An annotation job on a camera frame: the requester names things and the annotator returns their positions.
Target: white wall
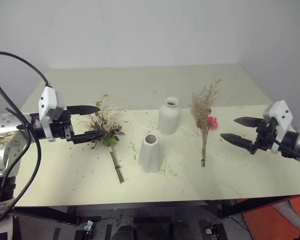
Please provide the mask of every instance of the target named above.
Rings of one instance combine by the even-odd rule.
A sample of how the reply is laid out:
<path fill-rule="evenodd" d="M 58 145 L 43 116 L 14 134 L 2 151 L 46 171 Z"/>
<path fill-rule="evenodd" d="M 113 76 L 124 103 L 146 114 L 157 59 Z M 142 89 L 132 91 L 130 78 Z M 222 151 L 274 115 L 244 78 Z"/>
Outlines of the white wall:
<path fill-rule="evenodd" d="M 0 0 L 0 50 L 43 71 L 239 62 L 300 126 L 300 0 Z M 0 57 L 19 106 L 39 80 Z"/>

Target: table leg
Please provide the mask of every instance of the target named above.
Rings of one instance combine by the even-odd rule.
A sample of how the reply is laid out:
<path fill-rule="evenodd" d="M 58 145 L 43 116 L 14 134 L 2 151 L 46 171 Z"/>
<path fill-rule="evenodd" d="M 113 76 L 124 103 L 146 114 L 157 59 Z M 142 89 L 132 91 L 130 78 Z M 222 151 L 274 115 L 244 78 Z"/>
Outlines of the table leg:
<path fill-rule="evenodd" d="M 58 223 L 68 224 L 68 225 L 79 225 L 81 218 L 65 213 L 63 211 L 58 211 L 50 207 L 15 207 L 13 210 L 15 213 L 28 215 L 35 218 L 46 219 L 56 221 Z"/>
<path fill-rule="evenodd" d="M 221 210 L 218 211 L 217 215 L 221 219 L 230 218 L 234 215 L 257 210 L 259 208 L 287 201 L 289 199 L 296 198 L 299 196 L 300 195 L 249 198 L 232 206 L 223 207 Z"/>

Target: table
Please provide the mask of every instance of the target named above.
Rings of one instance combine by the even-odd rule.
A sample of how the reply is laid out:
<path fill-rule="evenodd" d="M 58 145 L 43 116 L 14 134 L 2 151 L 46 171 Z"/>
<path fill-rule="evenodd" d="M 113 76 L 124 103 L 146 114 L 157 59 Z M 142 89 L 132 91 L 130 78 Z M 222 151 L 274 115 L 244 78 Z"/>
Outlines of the table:
<path fill-rule="evenodd" d="M 88 143 L 73 145 L 58 139 L 41 140 L 42 163 L 18 207 L 76 206 L 168 201 L 220 200 L 300 194 L 300 162 L 259 150 L 250 155 L 221 139 L 235 133 L 254 140 L 253 128 L 237 117 L 261 117 L 271 101 L 238 64 L 101 69 L 55 69 L 46 74 L 61 91 L 66 104 L 94 103 L 103 95 L 109 104 L 121 104 L 118 121 L 124 136 L 114 147 L 125 183 L 120 184 L 107 150 L 91 150 Z M 211 131 L 206 167 L 201 167 L 201 136 L 188 107 L 191 93 L 222 78 L 216 107 L 219 129 Z M 23 112 L 37 112 L 40 84 L 24 104 Z M 158 108 L 166 95 L 180 99 L 178 130 L 170 136 L 158 132 Z M 87 130 L 89 118 L 72 118 L 76 134 Z M 159 172 L 145 173 L 138 165 L 144 134 L 159 137 L 163 164 Z M 22 158 L 15 194 L 28 181 L 35 166 L 32 145 Z"/>

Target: white ceramic bottle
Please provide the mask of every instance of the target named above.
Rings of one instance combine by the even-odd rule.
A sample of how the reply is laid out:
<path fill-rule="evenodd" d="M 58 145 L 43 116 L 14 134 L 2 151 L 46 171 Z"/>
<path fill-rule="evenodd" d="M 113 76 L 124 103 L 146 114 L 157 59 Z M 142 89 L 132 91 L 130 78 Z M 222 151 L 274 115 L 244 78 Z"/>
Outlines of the white ceramic bottle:
<path fill-rule="evenodd" d="M 142 139 L 139 164 L 145 172 L 154 173 L 159 171 L 161 163 L 159 139 L 154 134 L 147 134 Z"/>
<path fill-rule="evenodd" d="M 161 133 L 173 134 L 179 123 L 179 100 L 174 96 L 168 96 L 159 110 L 158 129 Z"/>

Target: pink gerbera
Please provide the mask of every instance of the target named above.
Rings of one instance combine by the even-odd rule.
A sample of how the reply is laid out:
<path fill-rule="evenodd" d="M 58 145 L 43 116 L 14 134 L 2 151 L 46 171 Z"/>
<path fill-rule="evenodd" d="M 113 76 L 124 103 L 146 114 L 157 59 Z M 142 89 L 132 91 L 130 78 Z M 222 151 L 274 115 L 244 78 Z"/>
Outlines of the pink gerbera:
<path fill-rule="evenodd" d="M 208 116 L 207 118 L 209 129 L 216 130 L 219 127 L 218 119 L 214 116 Z"/>

